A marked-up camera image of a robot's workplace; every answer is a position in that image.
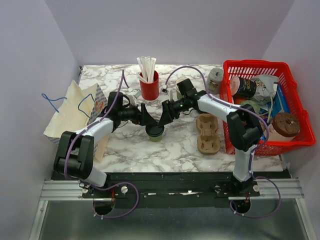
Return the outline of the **crumpled silver snack bag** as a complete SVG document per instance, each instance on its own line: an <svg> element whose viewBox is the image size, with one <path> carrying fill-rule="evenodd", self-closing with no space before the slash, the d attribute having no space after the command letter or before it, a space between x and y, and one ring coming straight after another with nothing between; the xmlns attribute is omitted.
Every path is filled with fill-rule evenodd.
<svg viewBox="0 0 320 240"><path fill-rule="evenodd" d="M267 105L276 95L279 80L277 76L268 74L251 78L251 81L256 84L256 91L251 100L261 106Z"/></svg>

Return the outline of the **red plastic basket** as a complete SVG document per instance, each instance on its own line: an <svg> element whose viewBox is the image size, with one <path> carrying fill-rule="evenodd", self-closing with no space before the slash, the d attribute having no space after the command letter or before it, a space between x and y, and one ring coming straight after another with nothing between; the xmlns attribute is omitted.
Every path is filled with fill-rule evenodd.
<svg viewBox="0 0 320 240"><path fill-rule="evenodd" d="M234 76L251 79L260 74L279 77L279 83L284 91L284 96L291 113L300 122L300 132L291 141L268 141L264 146L255 151L256 156L277 156L300 147L313 146L316 137L309 120L308 112L303 108L295 82L289 66L285 62L266 61L259 59L226 60L223 63L223 80L219 97L221 100L232 103L233 96L230 90L230 80Z"/></svg>

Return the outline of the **black plastic cup lid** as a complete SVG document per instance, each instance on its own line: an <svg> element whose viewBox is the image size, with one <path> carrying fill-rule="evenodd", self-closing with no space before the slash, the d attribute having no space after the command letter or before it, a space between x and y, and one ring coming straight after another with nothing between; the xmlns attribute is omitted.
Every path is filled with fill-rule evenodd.
<svg viewBox="0 0 320 240"><path fill-rule="evenodd" d="M161 136L164 130L165 130L164 126L158 126L158 125L147 125L145 127L145 131L147 135L153 138Z"/></svg>

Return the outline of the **grey marbled block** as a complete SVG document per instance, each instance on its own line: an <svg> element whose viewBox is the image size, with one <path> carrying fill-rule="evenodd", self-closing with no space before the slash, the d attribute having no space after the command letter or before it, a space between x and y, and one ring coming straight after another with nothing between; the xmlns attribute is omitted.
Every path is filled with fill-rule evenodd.
<svg viewBox="0 0 320 240"><path fill-rule="evenodd" d="M221 68L213 68L210 70L207 77L208 90L213 95L220 93L224 71Z"/></svg>

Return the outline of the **green round sponge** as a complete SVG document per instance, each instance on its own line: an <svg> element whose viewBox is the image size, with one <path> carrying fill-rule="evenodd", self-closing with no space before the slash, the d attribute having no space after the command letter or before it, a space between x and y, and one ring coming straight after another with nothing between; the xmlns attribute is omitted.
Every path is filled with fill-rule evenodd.
<svg viewBox="0 0 320 240"><path fill-rule="evenodd" d="M240 103L241 106L245 106L245 105L250 105L253 107L253 110L256 114L260 113L260 106L257 102L253 101L253 100L244 100Z"/></svg>

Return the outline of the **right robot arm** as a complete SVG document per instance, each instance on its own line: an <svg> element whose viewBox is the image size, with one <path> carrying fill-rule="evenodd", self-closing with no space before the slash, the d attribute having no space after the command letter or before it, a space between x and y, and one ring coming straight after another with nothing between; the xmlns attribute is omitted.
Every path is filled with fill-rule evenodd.
<svg viewBox="0 0 320 240"><path fill-rule="evenodd" d="M264 133L259 116L251 105L240 106L197 91L190 79L178 83L183 98L162 102L162 115L158 125L163 127L180 117L180 113L193 108L209 113L227 123L230 142L235 148L235 166L230 191L241 196L248 190L247 180L252 178L252 160Z"/></svg>

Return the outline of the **aluminium frame rail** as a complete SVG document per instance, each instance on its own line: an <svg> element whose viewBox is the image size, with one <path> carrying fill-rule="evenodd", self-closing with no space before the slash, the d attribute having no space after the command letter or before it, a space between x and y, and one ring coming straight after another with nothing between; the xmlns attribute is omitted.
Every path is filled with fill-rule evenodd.
<svg viewBox="0 0 320 240"><path fill-rule="evenodd" d="M301 199L304 193L297 178L273 179L273 183L265 179L257 180L259 196L251 196L251 200L277 199L278 192L282 199ZM41 201L100 201L110 202L110 197L95 197L90 193L85 196L85 190L79 186L77 180L46 180L43 183L40 200Z"/></svg>

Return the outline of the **brown pulp cup carrier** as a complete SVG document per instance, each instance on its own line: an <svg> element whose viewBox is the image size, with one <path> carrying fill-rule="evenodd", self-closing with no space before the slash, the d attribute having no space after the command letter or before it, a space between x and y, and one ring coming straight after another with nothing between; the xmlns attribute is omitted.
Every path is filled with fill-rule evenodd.
<svg viewBox="0 0 320 240"><path fill-rule="evenodd" d="M216 133L218 119L209 113L202 113L196 119L197 150L203 155L215 155L220 150L220 137Z"/></svg>

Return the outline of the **checkered paper takeout bag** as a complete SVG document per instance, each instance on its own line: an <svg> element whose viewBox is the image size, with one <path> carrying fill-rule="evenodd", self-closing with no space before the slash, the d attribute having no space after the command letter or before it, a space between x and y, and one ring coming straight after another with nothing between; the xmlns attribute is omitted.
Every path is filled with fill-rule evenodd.
<svg viewBox="0 0 320 240"><path fill-rule="evenodd" d="M97 83L81 89L73 80L43 134L58 145L63 132L76 132L91 124L107 104L107 98Z"/></svg>

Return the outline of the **red plastic straw holder cup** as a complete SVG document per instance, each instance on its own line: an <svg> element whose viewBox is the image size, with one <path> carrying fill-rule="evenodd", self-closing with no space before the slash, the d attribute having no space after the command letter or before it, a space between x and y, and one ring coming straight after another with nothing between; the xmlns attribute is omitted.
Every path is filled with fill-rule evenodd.
<svg viewBox="0 0 320 240"><path fill-rule="evenodd" d="M140 83L140 90L142 98L147 101L156 100L160 94L160 87L159 87L159 74L155 70L153 76L152 83L145 83L143 81L139 81Z"/></svg>

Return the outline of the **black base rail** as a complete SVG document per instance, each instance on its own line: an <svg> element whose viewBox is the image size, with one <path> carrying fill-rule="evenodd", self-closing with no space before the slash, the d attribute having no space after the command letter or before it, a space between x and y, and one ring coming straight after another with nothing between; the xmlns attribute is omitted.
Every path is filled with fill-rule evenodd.
<svg viewBox="0 0 320 240"><path fill-rule="evenodd" d="M90 187L82 196L97 202L114 200L122 209L227 208L229 199L260 196L258 183L239 183L231 172L119 172L109 173L101 191Z"/></svg>

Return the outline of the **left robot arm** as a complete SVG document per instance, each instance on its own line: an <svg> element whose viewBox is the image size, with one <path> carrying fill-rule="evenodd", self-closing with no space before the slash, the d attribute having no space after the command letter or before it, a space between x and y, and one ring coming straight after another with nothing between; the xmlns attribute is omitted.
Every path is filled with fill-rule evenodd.
<svg viewBox="0 0 320 240"><path fill-rule="evenodd" d="M119 91L111 92L107 106L91 124L77 132L63 132L53 164L56 173L94 185L93 191L101 198L110 194L111 185L106 182L107 174L94 167L94 148L98 142L113 133L122 121L145 127L157 124L145 104L123 105L124 97Z"/></svg>

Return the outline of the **dark printed cup in basket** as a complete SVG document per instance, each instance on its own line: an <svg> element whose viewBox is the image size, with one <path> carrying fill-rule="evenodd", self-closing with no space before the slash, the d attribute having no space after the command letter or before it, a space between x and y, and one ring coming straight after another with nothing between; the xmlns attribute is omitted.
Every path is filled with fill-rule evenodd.
<svg viewBox="0 0 320 240"><path fill-rule="evenodd" d="M238 76L231 78L229 87L232 96L246 99L251 99L257 91L254 81Z"/></svg>

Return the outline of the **blue package in basket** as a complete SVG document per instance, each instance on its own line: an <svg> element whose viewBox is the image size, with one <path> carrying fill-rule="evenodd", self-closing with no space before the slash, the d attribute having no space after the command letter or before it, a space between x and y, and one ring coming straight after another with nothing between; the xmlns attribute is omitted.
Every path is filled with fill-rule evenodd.
<svg viewBox="0 0 320 240"><path fill-rule="evenodd" d="M272 101L272 110L270 116L273 118L278 113L291 113L283 87L280 83L277 84L276 94Z"/></svg>

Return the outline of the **white wrapped straws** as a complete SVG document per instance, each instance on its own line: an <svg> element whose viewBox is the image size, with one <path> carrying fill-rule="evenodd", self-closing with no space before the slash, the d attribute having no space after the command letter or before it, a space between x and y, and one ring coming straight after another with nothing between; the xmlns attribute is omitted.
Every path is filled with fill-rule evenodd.
<svg viewBox="0 0 320 240"><path fill-rule="evenodd" d="M155 75L155 65L157 59L155 57L141 56L137 58L138 66L140 68L140 74L138 74L138 79L146 84L151 84L154 82Z"/></svg>

